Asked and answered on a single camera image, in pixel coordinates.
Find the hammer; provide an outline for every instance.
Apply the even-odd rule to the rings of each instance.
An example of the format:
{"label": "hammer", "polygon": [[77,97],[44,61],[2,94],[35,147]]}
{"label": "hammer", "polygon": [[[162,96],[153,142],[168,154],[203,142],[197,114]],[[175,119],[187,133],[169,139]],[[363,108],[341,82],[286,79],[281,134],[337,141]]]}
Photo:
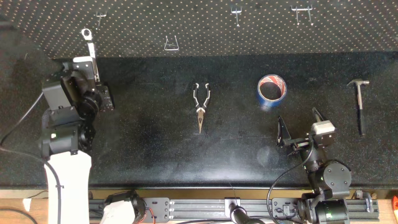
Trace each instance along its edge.
{"label": "hammer", "polygon": [[354,83],[356,85],[356,90],[358,92],[358,123],[359,123],[359,135],[365,137],[365,120],[362,108],[362,96],[361,96],[361,85],[368,85],[369,80],[362,80],[360,78],[354,79],[347,85]]}

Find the pliers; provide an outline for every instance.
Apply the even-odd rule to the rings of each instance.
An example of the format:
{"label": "pliers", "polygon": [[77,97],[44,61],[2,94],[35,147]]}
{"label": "pliers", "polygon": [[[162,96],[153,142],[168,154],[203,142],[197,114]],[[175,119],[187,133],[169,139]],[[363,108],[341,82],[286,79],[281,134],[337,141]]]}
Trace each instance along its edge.
{"label": "pliers", "polygon": [[197,114],[198,114],[198,125],[199,125],[199,133],[201,133],[201,125],[203,124],[203,115],[206,113],[207,109],[207,104],[210,101],[210,90],[209,90],[209,83],[205,85],[206,90],[207,90],[207,97],[205,102],[203,103],[203,106],[199,105],[198,98],[197,98],[197,93],[199,89],[199,84],[196,83],[196,87],[193,89],[193,99],[195,100],[195,104],[197,107]]}

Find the red object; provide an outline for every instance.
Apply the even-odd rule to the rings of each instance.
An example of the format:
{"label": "red object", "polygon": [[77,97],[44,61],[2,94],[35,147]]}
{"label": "red object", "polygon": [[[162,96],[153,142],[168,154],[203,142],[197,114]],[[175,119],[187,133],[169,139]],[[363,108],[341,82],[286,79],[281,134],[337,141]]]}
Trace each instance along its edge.
{"label": "red object", "polygon": [[398,211],[398,197],[394,196],[394,198],[392,199],[392,209],[394,209],[394,211]]}

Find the pliers handle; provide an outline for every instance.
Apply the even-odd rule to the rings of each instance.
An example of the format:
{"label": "pliers handle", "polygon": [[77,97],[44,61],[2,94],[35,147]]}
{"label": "pliers handle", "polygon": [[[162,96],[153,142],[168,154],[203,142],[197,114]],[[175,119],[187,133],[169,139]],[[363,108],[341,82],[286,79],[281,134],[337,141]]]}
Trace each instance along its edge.
{"label": "pliers handle", "polygon": [[198,89],[199,89],[199,84],[195,84],[195,88],[193,89],[193,99],[195,100],[195,106],[196,106],[196,108],[197,108],[197,112],[198,111],[200,111],[200,110],[203,110],[203,112],[206,112],[205,110],[206,110],[206,108],[207,108],[207,104],[209,103],[209,101],[210,101],[210,89],[209,89],[209,83],[207,83],[206,85],[205,85],[205,87],[206,87],[206,90],[207,90],[207,97],[206,97],[206,100],[205,100],[205,102],[203,103],[203,106],[200,106],[199,105],[199,101],[198,101],[198,98],[197,98],[197,94],[198,94]]}

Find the black tabletop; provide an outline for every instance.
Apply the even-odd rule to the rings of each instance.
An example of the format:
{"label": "black tabletop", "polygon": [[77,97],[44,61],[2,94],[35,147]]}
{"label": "black tabletop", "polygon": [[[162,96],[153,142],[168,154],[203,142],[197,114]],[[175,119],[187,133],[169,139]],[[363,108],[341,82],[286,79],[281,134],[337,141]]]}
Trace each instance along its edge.
{"label": "black tabletop", "polygon": [[[23,62],[7,78],[14,85],[0,96],[0,131],[17,120],[40,93],[40,76],[23,74]],[[100,113],[90,173],[91,188],[233,187],[267,188],[285,170],[301,162],[277,148],[281,115],[293,138],[304,137],[315,122],[316,107],[336,126],[329,159],[352,168],[356,188],[398,187],[398,59],[396,53],[247,55],[229,57],[100,58],[101,80],[108,82],[116,109]],[[261,110],[259,79],[280,75],[287,84],[283,102]],[[370,81],[362,88],[367,136],[357,127],[354,78]],[[211,98],[201,134],[193,102]],[[40,154],[40,102],[6,146]],[[2,188],[46,187],[42,164],[1,153]],[[307,188],[298,168],[278,187]]]}

